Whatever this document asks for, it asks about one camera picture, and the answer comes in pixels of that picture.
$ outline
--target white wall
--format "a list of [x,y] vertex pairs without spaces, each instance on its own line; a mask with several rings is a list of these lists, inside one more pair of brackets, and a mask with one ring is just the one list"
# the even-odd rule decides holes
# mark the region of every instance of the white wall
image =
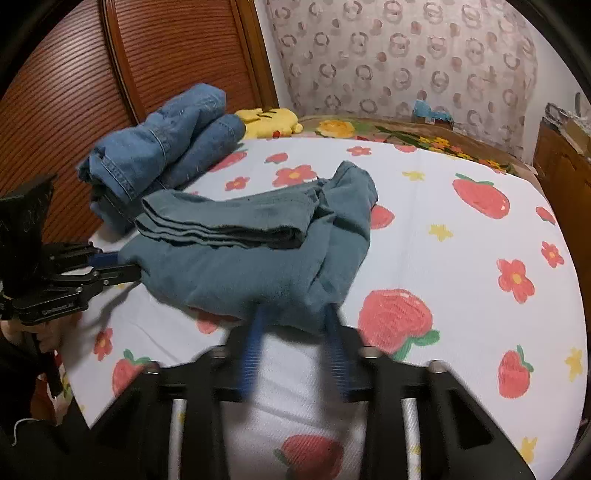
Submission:
[[287,91],[287,83],[283,75],[283,68],[281,68],[281,59],[279,52],[273,39],[271,31],[271,22],[265,9],[265,0],[254,0],[256,7],[256,14],[261,24],[262,37],[265,40],[265,47],[267,48],[267,56],[269,57],[269,64],[271,65],[271,73],[273,75],[273,82],[275,83],[275,91],[277,92],[277,99],[279,106],[284,108],[293,108],[290,94]]
[[[271,31],[271,23],[269,22],[265,9],[265,0],[255,0],[255,6],[267,47],[267,55],[271,64],[271,72],[273,73],[279,106],[292,108],[285,76],[281,68],[281,60]],[[535,144],[538,140],[538,128],[544,116],[546,104],[552,102],[564,110],[574,112],[574,94],[580,92],[581,88],[564,61],[548,41],[533,25],[529,24],[528,26],[538,57],[537,83],[525,113],[523,139],[524,150],[522,160],[526,163],[531,163]]]
[[548,102],[574,112],[574,94],[581,92],[579,83],[555,49],[532,24],[528,25],[538,58],[538,79],[525,112],[522,160],[531,163],[538,129]]

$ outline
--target yellow star print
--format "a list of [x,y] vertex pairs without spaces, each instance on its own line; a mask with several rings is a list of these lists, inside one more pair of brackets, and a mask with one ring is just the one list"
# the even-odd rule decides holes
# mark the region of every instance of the yellow star print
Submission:
[[425,174],[422,171],[403,171],[402,175],[408,177],[411,181],[423,181],[425,179]]
[[581,364],[582,355],[582,350],[572,347],[570,349],[570,356],[568,356],[564,361],[564,363],[570,367],[569,380],[571,382],[574,382],[574,379],[577,375],[583,374],[583,365]]
[[445,225],[431,225],[429,235],[437,235],[437,240],[440,242],[443,242],[446,238],[453,237],[453,233],[451,233]]
[[538,437],[534,437],[531,440],[524,437],[523,440],[521,440],[519,453],[523,457],[523,460],[525,460],[525,463],[531,463],[534,461],[534,448],[536,443],[538,443]]

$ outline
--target wooden wardrobe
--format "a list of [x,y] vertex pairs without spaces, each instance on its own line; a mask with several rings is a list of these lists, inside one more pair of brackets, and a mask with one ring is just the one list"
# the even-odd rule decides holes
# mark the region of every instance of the wooden wardrobe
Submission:
[[44,240],[88,238],[100,220],[76,164],[100,137],[198,82],[223,89],[228,112],[277,106],[252,2],[83,0],[0,100],[0,195],[57,173]]

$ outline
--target cardboard box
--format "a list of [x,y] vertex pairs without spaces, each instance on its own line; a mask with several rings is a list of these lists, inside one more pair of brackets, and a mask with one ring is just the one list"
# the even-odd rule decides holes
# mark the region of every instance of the cardboard box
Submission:
[[564,130],[571,140],[582,150],[583,155],[587,157],[591,155],[591,135],[587,133],[584,127],[574,118],[569,118],[569,121],[564,126]]

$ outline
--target floral blanket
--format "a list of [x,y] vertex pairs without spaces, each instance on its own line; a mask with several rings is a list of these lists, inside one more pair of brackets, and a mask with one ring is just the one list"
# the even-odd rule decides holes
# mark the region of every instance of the floral blanket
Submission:
[[516,158],[443,127],[329,115],[306,116],[299,121],[304,129],[302,133],[294,135],[295,137],[369,140],[407,146],[410,148],[409,151],[413,148],[422,148],[474,161],[492,168],[497,173],[519,176],[514,166],[514,163],[519,162]]
[[[357,126],[342,121],[322,129],[366,136],[352,132]],[[472,161],[408,144],[324,139],[316,127],[315,138],[245,140],[186,192],[229,200],[330,178],[343,160],[366,170],[379,202],[368,254],[341,306],[344,324],[395,359],[451,365],[537,480],[550,480],[579,428],[587,343],[577,275],[548,202],[525,180]],[[468,151],[451,137],[422,136]],[[106,228],[91,238],[105,251],[120,250],[127,239],[113,242]],[[219,301],[228,294],[220,292]],[[94,422],[148,359],[188,362],[223,344],[231,324],[175,309],[142,284],[104,289],[61,351],[86,421]],[[403,404],[408,478],[420,480],[413,405]],[[233,480],[359,478],[366,407],[341,403],[323,344],[303,333],[270,331],[251,400],[224,404],[223,412]],[[183,419],[184,406],[175,403],[172,480]]]

